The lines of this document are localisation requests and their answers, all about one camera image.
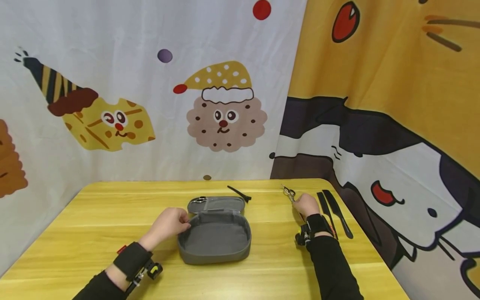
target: black hair clip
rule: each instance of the black hair clip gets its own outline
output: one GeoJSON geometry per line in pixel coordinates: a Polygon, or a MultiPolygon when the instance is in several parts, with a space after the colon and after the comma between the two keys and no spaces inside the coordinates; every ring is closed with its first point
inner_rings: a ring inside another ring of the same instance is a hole
{"type": "Polygon", "coordinates": [[[238,195],[240,195],[240,197],[242,197],[246,203],[248,203],[248,201],[250,201],[251,197],[245,195],[244,193],[240,192],[239,190],[235,189],[235,188],[232,188],[231,186],[227,185],[227,187],[229,189],[231,189],[232,191],[234,191],[235,193],[237,193],[238,195]]]}

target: brown biscuit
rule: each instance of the brown biscuit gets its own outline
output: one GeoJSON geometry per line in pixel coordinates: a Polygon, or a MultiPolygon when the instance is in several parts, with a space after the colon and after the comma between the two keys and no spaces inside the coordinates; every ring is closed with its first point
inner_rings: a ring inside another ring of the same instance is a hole
{"type": "Polygon", "coordinates": [[[22,166],[12,137],[8,134],[7,124],[0,120],[0,198],[27,187],[28,181],[22,166]]]}
{"type": "Polygon", "coordinates": [[[65,114],[73,114],[90,107],[97,98],[98,94],[96,91],[88,87],[81,88],[71,91],[64,97],[60,97],[48,106],[48,110],[54,116],[61,117],[65,114]]]}
{"type": "Polygon", "coordinates": [[[267,114],[261,107],[257,98],[213,103],[199,97],[187,113],[187,131],[200,146],[215,152],[234,152],[252,146],[264,134],[267,114]]]}

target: fabric backdrop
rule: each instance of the fabric backdrop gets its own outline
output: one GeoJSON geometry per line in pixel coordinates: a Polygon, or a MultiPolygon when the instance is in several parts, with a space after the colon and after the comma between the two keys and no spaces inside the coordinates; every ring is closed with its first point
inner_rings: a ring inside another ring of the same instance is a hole
{"type": "Polygon", "coordinates": [[[271,178],[330,180],[413,300],[480,297],[479,51],[476,0],[307,4],[271,178]]]}
{"type": "Polygon", "coordinates": [[[1,0],[0,274],[91,182],[267,179],[305,4],[1,0]]]}

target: right hand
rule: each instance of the right hand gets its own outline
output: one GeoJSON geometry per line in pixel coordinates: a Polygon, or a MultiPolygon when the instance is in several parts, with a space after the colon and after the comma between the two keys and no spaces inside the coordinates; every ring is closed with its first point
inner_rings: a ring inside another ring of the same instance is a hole
{"type": "Polygon", "coordinates": [[[320,207],[315,198],[308,194],[302,194],[294,203],[293,207],[305,218],[311,215],[320,214],[320,207]]]}

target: purple dot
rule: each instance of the purple dot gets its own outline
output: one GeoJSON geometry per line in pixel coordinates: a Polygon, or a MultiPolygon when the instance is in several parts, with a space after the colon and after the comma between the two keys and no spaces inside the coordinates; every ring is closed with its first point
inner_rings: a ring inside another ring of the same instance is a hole
{"type": "Polygon", "coordinates": [[[161,62],[170,62],[173,58],[172,52],[167,49],[161,49],[156,55],[161,62]]]}

